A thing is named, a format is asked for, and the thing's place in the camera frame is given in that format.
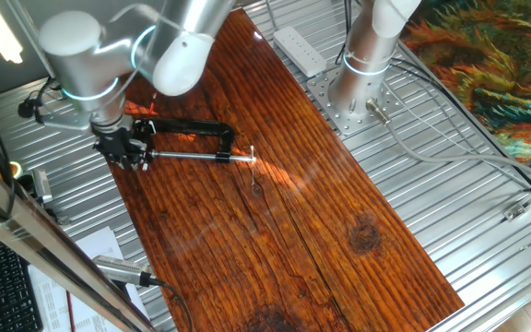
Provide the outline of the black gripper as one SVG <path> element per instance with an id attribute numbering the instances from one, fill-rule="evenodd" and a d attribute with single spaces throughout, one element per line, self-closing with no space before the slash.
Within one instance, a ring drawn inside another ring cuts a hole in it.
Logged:
<path id="1" fill-rule="evenodd" d="M 121 127 L 112 133 L 93 131 L 94 148 L 123 170 L 147 170 L 151 162 L 148 135 L 139 129 Z"/>

